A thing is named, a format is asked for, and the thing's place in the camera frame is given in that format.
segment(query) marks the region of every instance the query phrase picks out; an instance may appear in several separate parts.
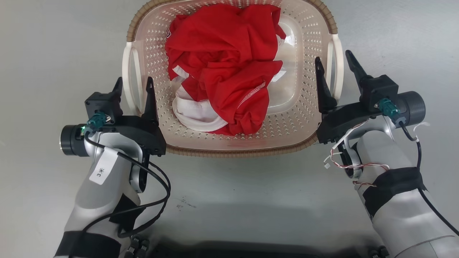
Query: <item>robotic arm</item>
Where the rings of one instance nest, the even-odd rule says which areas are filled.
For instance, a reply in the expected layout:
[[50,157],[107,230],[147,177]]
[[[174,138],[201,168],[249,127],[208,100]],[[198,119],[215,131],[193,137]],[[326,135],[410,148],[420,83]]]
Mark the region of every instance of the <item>robotic arm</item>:
[[[129,237],[152,225],[170,196],[165,173],[149,162],[150,155],[166,154],[166,141],[158,127],[153,80],[148,78],[146,109],[142,117],[123,116],[122,79],[112,92],[93,93],[86,101],[88,123],[67,125],[61,133],[66,155],[91,157],[90,172],[84,179],[75,206],[64,229],[55,257],[116,258],[129,251]],[[167,183],[148,169],[155,167]],[[152,175],[166,190],[166,196],[140,205],[139,193]],[[136,218],[147,207],[162,204],[159,214],[134,229]]]
[[[322,113],[317,129],[319,143],[334,143],[330,159],[353,179],[390,257],[459,257],[459,232],[430,203],[420,174],[420,142],[406,130],[406,126],[424,120],[422,97],[413,91],[399,94],[398,85],[388,76],[373,78],[352,52],[347,51],[346,56],[361,96],[359,102],[340,107],[326,85],[320,58],[315,62]],[[129,237],[152,225],[170,196],[169,179],[149,161],[150,155],[166,154],[166,142],[158,127],[153,80],[147,80],[142,117],[123,116],[119,105],[121,89],[119,78],[111,93],[95,92],[85,101],[88,122],[62,130],[64,154],[91,157],[93,163],[77,193],[55,257],[116,258],[129,253]],[[392,131],[397,128],[416,141],[416,166],[395,143]],[[343,165],[333,161],[335,154],[340,154]],[[163,185],[166,194],[159,201],[141,205],[138,194],[145,190],[148,174]],[[160,204],[156,217],[134,229],[136,218],[145,208]]]
[[[316,59],[322,113],[317,130],[319,142],[335,142],[330,158],[333,161],[337,148],[344,165],[334,164],[353,179],[390,257],[459,257],[459,232],[430,203],[420,174],[420,142],[406,130],[406,126],[424,120],[424,101],[413,91],[398,94],[398,85],[386,75],[367,75],[351,51],[346,51],[346,57],[361,96],[359,102],[342,107],[336,107],[325,83],[324,68]],[[416,166],[394,141],[392,131],[400,127],[416,141]]]

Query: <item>clothing pile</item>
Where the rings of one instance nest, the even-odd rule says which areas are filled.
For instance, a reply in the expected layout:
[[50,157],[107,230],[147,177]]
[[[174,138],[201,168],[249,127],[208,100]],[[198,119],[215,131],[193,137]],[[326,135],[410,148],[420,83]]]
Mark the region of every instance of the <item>clothing pile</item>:
[[177,15],[168,30],[171,80],[179,79],[173,110],[186,127],[223,135],[256,133],[269,104],[267,86],[285,33],[280,8],[217,4]]

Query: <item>perforated basket wall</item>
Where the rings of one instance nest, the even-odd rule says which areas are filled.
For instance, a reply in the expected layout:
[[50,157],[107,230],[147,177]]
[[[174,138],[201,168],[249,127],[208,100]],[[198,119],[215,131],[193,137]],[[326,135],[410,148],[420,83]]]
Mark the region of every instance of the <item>perforated basket wall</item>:
[[[261,129],[253,135],[225,136],[193,131],[183,126],[172,111],[175,94],[167,72],[166,31],[176,15],[192,14],[202,6],[217,3],[240,8],[252,4],[278,6],[281,15],[295,23],[298,29],[294,37],[294,44],[301,53],[295,57],[298,99],[288,110],[267,115]],[[138,62],[143,89],[146,78],[153,78],[159,126],[169,152],[202,157],[257,157],[299,151],[317,141],[315,131],[321,118],[317,108],[314,60],[321,57],[327,69],[333,34],[337,34],[335,20],[319,0],[153,0],[135,15],[127,40],[138,55],[138,60],[137,56],[134,59]]]

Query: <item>white label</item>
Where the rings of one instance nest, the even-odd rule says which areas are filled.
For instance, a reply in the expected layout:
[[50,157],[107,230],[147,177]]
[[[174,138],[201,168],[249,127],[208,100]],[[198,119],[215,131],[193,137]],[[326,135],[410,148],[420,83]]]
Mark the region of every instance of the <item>white label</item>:
[[96,184],[102,185],[107,179],[108,175],[113,169],[116,160],[118,159],[118,151],[105,147],[104,152],[99,159],[99,162],[95,166],[94,171],[92,172],[89,180],[93,181]]

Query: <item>plastic laundry basket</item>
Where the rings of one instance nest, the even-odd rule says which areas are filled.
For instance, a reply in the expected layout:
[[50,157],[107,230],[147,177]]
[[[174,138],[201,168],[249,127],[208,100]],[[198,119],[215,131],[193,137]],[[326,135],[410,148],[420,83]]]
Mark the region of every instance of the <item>plastic laundry basket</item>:
[[[253,135],[215,135],[193,131],[183,126],[172,110],[172,100],[179,85],[169,81],[168,61],[164,50],[167,29],[178,14],[192,14],[200,7],[228,4],[274,5],[281,8],[279,25],[287,35],[275,60],[282,60],[283,76],[268,86],[270,103],[261,129]],[[332,78],[335,56],[335,83],[332,94],[337,100],[343,82],[343,52],[338,29],[330,10],[320,0],[153,0],[146,3],[129,26],[128,42],[123,55],[123,84],[129,108],[137,115],[144,107],[146,80],[154,81],[159,126],[171,153],[202,157],[257,157],[290,153],[317,141],[316,129],[321,122],[317,107],[314,60],[322,59],[326,81]],[[130,78],[134,58],[138,89]]]

